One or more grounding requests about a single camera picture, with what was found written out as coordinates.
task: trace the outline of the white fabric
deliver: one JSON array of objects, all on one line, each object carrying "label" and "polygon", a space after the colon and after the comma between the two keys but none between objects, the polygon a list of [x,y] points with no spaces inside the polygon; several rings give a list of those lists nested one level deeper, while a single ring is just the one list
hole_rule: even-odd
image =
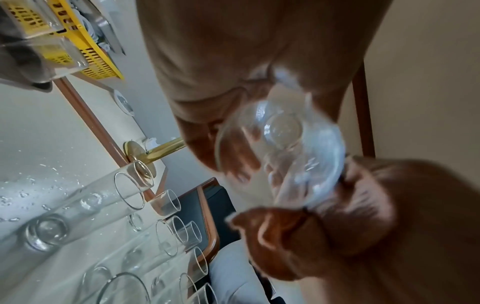
[{"label": "white fabric", "polygon": [[209,266],[218,304],[269,304],[242,240],[222,248]]}]

